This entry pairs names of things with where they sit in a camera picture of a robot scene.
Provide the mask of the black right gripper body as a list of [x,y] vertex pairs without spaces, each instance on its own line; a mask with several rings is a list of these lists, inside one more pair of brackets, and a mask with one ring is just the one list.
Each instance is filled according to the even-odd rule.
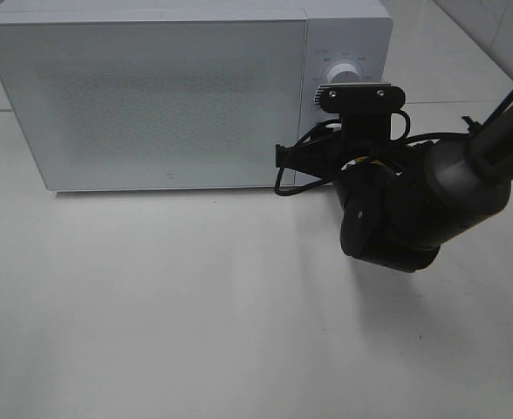
[[380,154],[389,146],[387,141],[363,136],[344,137],[340,131],[329,131],[313,135],[312,143],[318,145],[318,150],[312,153],[316,158],[312,175],[321,180],[335,179],[336,175],[348,167],[367,160],[371,164],[396,169],[395,161],[388,155]]

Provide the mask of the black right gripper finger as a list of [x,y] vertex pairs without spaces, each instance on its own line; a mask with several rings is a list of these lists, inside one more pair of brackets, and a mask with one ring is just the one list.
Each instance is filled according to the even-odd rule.
[[284,167],[301,173],[325,173],[325,150],[325,141],[310,141],[292,147],[276,144],[276,168]]

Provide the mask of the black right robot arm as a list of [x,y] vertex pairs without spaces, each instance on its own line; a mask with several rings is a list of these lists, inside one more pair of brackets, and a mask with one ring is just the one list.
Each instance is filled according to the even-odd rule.
[[277,146],[279,172],[331,184],[344,212],[339,240],[352,258],[414,272],[441,246],[502,211],[513,181],[513,89],[467,131],[391,135],[404,91],[388,83],[329,83],[315,103],[330,119]]

